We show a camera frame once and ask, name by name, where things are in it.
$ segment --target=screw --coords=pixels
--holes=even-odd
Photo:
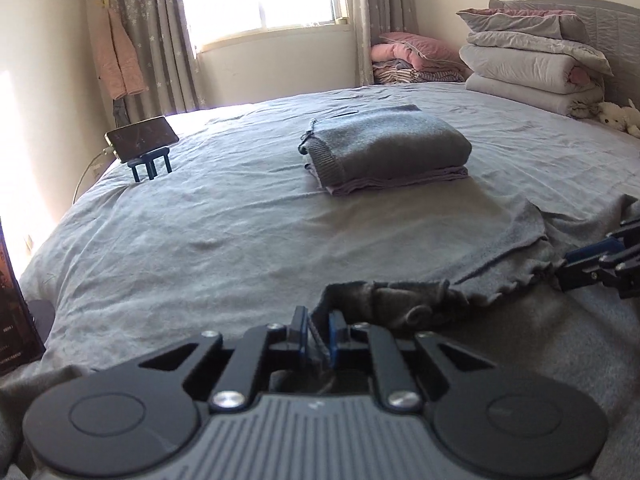
[[[408,392],[400,390],[393,392],[386,399],[389,404],[394,408],[401,408],[402,410],[410,410],[420,404],[420,396],[415,392]]]
[[[240,406],[242,406],[246,399],[240,392],[231,390],[216,393],[213,396],[212,401],[219,408],[231,410],[233,408],[239,408]]]

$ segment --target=charging cable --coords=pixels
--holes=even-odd
[[[78,185],[76,186],[76,191],[74,192],[74,198],[71,201],[72,205],[75,204],[76,200],[78,199],[78,191],[80,190],[80,185],[82,184],[82,181],[84,180],[84,177],[86,176],[87,171],[89,171],[93,167],[93,165],[95,164],[95,161],[98,160],[100,157],[105,156],[105,155],[111,155],[112,153],[113,153],[113,147],[112,146],[107,146],[100,153],[98,153],[96,156],[94,156],[94,158],[92,159],[91,162],[89,162],[87,167],[82,172],[82,176],[80,177],[80,180],[78,181]]]

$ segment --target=headboard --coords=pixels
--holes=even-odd
[[[605,0],[490,0],[489,8],[574,11],[614,73],[605,78],[605,99],[621,106],[632,99],[640,108],[640,9]]]

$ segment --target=white plush toy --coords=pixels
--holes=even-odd
[[[631,99],[629,105],[621,108],[615,103],[600,103],[598,118],[605,126],[640,139],[640,110],[636,109]]]

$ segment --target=curtain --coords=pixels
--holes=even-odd
[[[350,11],[356,33],[358,83],[371,85],[372,42],[384,32],[417,32],[414,0],[350,0]]]
[[[110,0],[149,90],[124,98],[132,122],[206,108],[182,0]]]

